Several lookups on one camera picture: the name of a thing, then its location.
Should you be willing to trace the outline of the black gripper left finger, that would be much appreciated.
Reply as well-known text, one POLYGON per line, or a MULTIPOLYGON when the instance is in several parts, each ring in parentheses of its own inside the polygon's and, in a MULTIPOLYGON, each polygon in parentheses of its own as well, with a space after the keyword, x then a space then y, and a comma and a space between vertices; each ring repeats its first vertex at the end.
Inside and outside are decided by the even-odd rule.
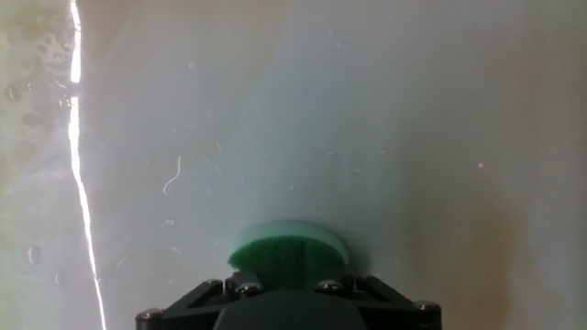
POLYGON ((220 314, 232 303, 264 292, 251 271, 236 271, 225 280, 201 282, 167 308, 150 308, 135 318, 136 330, 214 329, 220 314))

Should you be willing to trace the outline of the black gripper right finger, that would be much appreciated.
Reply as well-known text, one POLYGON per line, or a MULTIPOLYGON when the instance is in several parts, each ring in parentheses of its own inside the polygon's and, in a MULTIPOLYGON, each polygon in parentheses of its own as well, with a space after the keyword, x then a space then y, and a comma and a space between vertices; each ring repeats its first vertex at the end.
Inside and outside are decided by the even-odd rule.
POLYGON ((411 301, 373 275, 323 275, 315 291, 350 303, 344 316, 361 320, 365 329, 441 330, 441 307, 431 301, 411 301))

